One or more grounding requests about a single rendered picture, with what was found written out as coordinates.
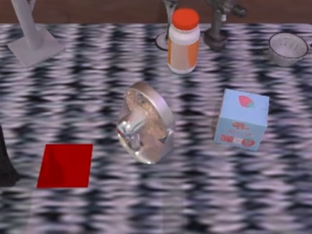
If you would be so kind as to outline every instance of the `metallic ring object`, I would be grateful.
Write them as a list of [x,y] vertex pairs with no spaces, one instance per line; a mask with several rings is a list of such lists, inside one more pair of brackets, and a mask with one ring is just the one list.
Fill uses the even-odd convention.
[[126,92],[117,134],[122,147],[145,164],[155,164],[174,147],[175,119],[168,104],[150,85],[137,82]]

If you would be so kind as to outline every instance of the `red square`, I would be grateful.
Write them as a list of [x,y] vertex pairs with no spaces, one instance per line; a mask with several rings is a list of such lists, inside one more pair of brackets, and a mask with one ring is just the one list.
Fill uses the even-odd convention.
[[46,144],[37,188],[85,188],[92,144]]
[[222,135],[221,135],[221,140],[222,140],[222,141],[225,141],[225,142],[227,142],[227,143],[232,143],[233,140],[234,140],[234,137],[233,137],[233,136],[228,136],[228,135],[222,134]]

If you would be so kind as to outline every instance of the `white stand base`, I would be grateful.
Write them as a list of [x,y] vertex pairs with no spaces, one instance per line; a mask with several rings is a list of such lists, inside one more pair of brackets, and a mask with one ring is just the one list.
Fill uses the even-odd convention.
[[8,44],[9,49],[26,68],[43,62],[65,50],[45,28],[39,29],[38,34],[42,38],[42,46],[37,50],[28,47],[25,37]]

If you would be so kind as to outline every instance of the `table surface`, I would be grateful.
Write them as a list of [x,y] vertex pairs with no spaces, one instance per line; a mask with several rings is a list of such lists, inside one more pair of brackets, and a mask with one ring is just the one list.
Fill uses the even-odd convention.
[[[0,122],[23,176],[1,189],[1,234],[312,233],[312,55],[281,68],[262,50],[280,31],[311,43],[312,25],[226,24],[227,49],[201,42],[182,76],[154,45],[166,25],[43,26],[66,52],[25,69],[6,46],[20,27],[0,25]],[[135,163],[115,131],[123,94],[141,80],[176,118],[175,150],[156,165]],[[257,152],[213,143],[225,88],[270,96]],[[35,189],[44,145],[57,142],[94,144],[88,188]]]

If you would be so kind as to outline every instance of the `box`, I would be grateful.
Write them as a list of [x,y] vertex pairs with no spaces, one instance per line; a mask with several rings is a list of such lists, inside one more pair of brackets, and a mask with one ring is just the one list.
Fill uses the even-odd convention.
[[269,97],[226,89],[214,141],[256,151],[267,128]]

